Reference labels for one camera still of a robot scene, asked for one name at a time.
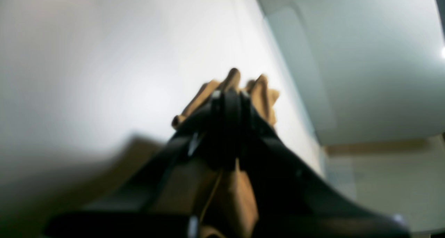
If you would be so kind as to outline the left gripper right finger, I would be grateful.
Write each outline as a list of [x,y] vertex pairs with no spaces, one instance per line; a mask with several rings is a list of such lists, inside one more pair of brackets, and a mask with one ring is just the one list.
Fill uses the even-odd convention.
[[325,183],[261,119],[245,92],[232,91],[232,124],[257,202],[254,238],[410,237],[404,221],[369,211]]

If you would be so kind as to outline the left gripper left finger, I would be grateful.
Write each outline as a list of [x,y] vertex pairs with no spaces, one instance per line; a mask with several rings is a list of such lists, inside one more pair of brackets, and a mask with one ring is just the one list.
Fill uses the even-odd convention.
[[197,238],[201,185],[232,167],[232,91],[217,90],[166,146],[117,190],[53,217],[48,238]]

